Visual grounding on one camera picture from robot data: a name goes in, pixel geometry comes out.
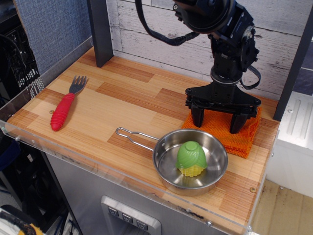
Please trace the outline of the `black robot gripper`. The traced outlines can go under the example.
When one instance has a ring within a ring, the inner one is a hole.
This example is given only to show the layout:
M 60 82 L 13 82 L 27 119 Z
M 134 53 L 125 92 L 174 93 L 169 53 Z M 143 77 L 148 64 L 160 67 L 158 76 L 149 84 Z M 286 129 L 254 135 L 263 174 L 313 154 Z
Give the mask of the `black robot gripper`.
M 204 110 L 232 114 L 230 133 L 237 134 L 248 117 L 257 115 L 261 100 L 241 91 L 237 85 L 221 85 L 212 82 L 206 86 L 188 88 L 185 91 L 186 106 L 191 109 L 193 124 L 201 127 Z

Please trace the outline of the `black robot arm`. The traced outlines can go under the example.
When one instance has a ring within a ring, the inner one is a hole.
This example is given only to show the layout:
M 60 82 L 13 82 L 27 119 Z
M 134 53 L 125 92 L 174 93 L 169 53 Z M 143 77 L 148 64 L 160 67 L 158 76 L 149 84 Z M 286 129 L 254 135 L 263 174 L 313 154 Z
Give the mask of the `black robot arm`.
M 211 41 L 212 83 L 185 91 L 194 125 L 201 127 L 205 110 L 224 112 L 232 114 L 230 132 L 238 133 L 261 105 L 237 86 L 248 70 L 261 78 L 252 66 L 259 53 L 252 16 L 235 0 L 177 0 L 173 9 L 188 28 Z

